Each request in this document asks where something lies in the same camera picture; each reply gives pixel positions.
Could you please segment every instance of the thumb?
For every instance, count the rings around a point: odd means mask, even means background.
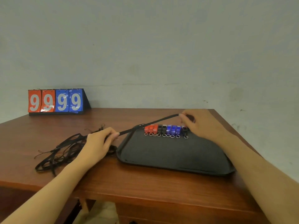
[[[178,114],[179,117],[181,118],[182,122],[188,127],[190,128],[190,130],[192,130],[194,123],[184,114]]]
[[[111,143],[114,141],[115,138],[117,138],[119,136],[119,133],[113,133],[111,134],[105,141],[104,145],[103,145],[103,150],[108,151],[109,147],[111,145]]]

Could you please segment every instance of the person's left arm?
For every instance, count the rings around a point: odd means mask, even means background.
[[[111,134],[104,143],[105,137]],[[60,174],[7,217],[2,224],[53,224],[83,175],[108,152],[118,137],[112,128],[89,134],[77,158]]]

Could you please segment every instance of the person's left hand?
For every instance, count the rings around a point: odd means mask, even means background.
[[[86,144],[84,145],[77,158],[74,160],[82,167],[90,169],[97,162],[99,162],[109,150],[109,147],[114,139],[118,137],[117,133],[113,128],[109,127],[102,131],[91,133],[87,136]]]

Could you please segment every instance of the wooden table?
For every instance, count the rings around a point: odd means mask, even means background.
[[[69,136],[89,133],[101,124],[116,131],[129,129],[181,109],[94,108],[84,115],[23,116],[0,124],[0,186],[38,191],[53,179],[34,167],[47,155],[34,159],[38,150],[49,151]],[[211,113],[226,129],[241,138],[215,110]],[[164,124],[179,124],[179,118]],[[125,135],[121,136],[119,145]],[[80,181],[74,197],[89,208],[91,200],[116,203],[121,224],[134,223],[268,223],[238,173],[212,177],[120,163],[104,158]]]

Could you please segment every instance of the tray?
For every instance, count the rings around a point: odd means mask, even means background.
[[[117,158],[126,164],[224,176],[235,171],[214,142],[188,133],[184,137],[145,136],[144,128],[131,132],[118,147]]]

